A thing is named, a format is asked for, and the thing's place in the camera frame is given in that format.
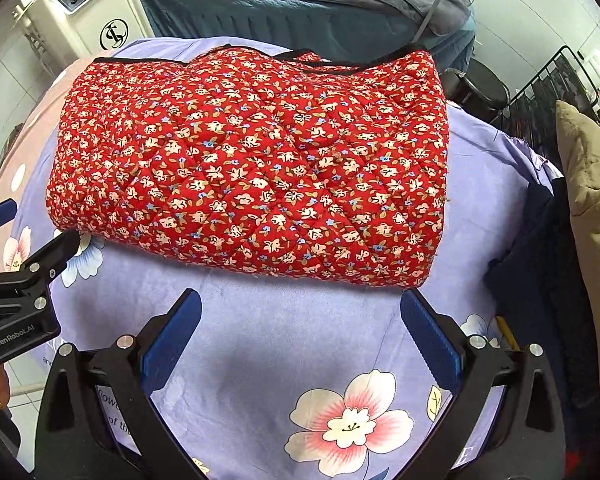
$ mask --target circular logo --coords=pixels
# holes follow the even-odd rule
[[[118,48],[125,44],[129,36],[129,27],[125,20],[111,20],[100,33],[100,46],[104,49]]]

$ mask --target khaki fabric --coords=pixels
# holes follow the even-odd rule
[[[560,101],[556,107],[556,126],[571,227],[596,325],[600,363],[600,127]]]

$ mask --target folded red garment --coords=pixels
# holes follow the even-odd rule
[[[367,67],[233,46],[97,59],[64,104],[46,205],[60,229],[184,262],[418,286],[447,143],[424,51]]]

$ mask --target yellow leaf print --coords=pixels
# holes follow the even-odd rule
[[[211,471],[211,469],[205,467],[205,465],[202,462],[200,462],[200,460],[198,460],[197,458],[191,457],[191,459],[193,460],[193,463],[198,466],[198,469],[200,469],[200,471],[202,471],[205,475],[208,474],[209,471]]]
[[[429,400],[427,401],[427,416],[431,422],[436,420],[436,415],[440,411],[440,407],[442,407],[442,391],[434,384],[431,387]]]

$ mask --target black stool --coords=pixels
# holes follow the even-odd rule
[[[509,103],[509,90],[480,61],[472,58],[450,99],[468,114],[491,123]]]

